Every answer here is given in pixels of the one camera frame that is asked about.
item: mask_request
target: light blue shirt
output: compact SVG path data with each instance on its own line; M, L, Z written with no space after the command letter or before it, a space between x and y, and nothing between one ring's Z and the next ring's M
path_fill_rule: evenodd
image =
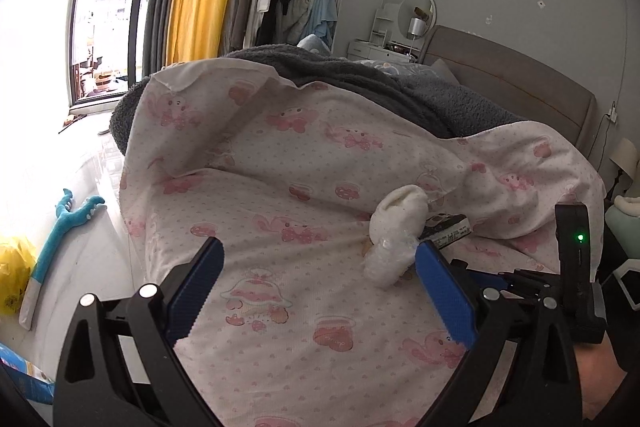
M300 39L308 35L316 35L331 48L334 42L335 22L338 20L338 9L335 0L314 0L309 20L302 29Z

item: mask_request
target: window frame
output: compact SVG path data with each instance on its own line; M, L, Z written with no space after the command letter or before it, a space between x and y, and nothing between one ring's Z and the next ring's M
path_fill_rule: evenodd
M129 18L129 32L127 37L127 84L131 88L136 83L136 34L140 15L140 2L142 0L132 0L131 14ZM112 92L91 98L82 99L78 97L76 83L74 81L73 67L73 42L74 27L76 22L76 7L78 0L69 0L66 17L66 70L67 70L67 90L69 95L69 109L71 113L83 114L95 112L115 107L115 103L124 96L124 92Z

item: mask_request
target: bedsheet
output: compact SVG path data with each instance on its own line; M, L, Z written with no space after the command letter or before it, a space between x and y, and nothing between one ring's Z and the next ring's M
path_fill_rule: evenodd
M358 60L358 64L375 68L386 74L406 75L406 74L426 74L438 76L438 72L434 71L431 66L425 64L417 64L415 62L393 62L389 60Z
M355 93L296 87L254 62L152 76L122 215L154 282L205 237L224 244L223 272L175 350L225 426L412 427L428 409L464 349L411 270L388 290L362 272L370 214L407 184L434 212L469 217L474 233L445 256L494 272L557 270L554 204L582 201L594 274L604 185L544 124L437 139Z

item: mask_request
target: blue plush toy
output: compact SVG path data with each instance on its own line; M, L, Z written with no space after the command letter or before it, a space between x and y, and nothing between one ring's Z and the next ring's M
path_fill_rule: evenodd
M84 223L94 215L96 207L99 204L104 204L104 199L100 196L91 196L80 208L71 210L71 200L74 195L68 188L64 188L63 190L65 195L56 205L56 217L58 220L55 225L53 225L53 229L42 247L36 266L33 267L33 272L31 272L31 278L29 279L27 290L22 300L18 321L20 325L27 330L31 329L31 320L33 318L33 312L36 309L36 304L38 303L40 288L42 288L42 283L49 269L49 265L51 261L53 261L53 257L65 233L73 227L84 225Z

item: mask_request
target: wall outlet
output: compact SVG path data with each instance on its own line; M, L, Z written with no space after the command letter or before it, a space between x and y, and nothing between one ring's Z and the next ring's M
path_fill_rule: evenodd
M611 102L611 108L607 113L607 118L609 118L609 121L611 123L616 123L616 120L618 119L618 113L616 112L616 102Z

